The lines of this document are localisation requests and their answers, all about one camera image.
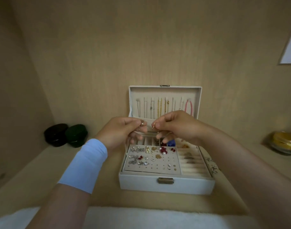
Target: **white towel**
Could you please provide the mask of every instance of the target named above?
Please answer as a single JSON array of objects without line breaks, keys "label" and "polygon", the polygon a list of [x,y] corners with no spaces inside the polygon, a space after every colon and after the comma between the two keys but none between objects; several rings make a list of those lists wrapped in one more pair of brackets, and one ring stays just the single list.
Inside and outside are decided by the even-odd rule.
[{"label": "white towel", "polygon": [[[22,209],[0,218],[0,229],[24,229],[39,208]],[[83,229],[260,229],[249,216],[183,213],[139,208],[89,207]]]}]

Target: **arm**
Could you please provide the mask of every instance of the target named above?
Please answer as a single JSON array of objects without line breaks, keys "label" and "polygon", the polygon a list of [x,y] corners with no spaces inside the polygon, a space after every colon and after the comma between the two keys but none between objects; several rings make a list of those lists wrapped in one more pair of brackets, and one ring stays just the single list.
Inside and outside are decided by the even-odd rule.
[{"label": "arm", "polygon": [[180,137],[206,149],[253,215],[269,228],[291,228],[291,180],[224,132],[184,111],[170,112],[152,124],[163,142]]},{"label": "arm", "polygon": [[141,121],[136,118],[111,119],[95,139],[82,146],[53,188],[48,201],[26,228],[82,228],[90,195],[108,153],[128,137],[141,140],[142,136],[134,131],[147,132],[147,129],[146,122],[140,125]]}]

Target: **person's right hand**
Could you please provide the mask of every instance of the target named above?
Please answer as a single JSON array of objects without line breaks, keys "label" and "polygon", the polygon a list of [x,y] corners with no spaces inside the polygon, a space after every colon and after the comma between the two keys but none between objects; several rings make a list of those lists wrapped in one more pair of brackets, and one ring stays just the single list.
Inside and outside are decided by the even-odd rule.
[{"label": "person's right hand", "polygon": [[203,135],[210,126],[179,110],[159,117],[153,121],[152,127],[160,131],[156,138],[164,137],[163,143],[179,137],[191,144],[201,146]]}]

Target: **wood grain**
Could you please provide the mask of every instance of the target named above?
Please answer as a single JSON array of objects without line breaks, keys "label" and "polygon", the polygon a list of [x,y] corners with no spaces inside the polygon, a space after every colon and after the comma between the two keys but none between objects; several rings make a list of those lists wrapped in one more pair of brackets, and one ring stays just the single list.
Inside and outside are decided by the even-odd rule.
[{"label": "wood grain", "polygon": [[57,123],[94,135],[129,85],[202,86],[199,119],[258,143],[291,129],[291,0],[12,0]]},{"label": "wood grain", "polygon": [[47,147],[53,124],[10,3],[0,0],[0,187]]}]

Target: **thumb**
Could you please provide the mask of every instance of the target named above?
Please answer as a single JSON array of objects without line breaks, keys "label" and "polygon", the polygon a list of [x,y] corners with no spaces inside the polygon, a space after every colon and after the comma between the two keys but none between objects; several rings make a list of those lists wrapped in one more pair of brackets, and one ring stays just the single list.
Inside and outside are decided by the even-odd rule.
[{"label": "thumb", "polygon": [[172,122],[157,122],[155,124],[155,128],[157,128],[158,130],[162,131],[162,130],[167,130],[167,131],[172,131]]},{"label": "thumb", "polygon": [[135,120],[130,122],[125,126],[125,132],[129,134],[130,132],[134,131],[136,128],[138,128],[141,124],[141,120]]}]

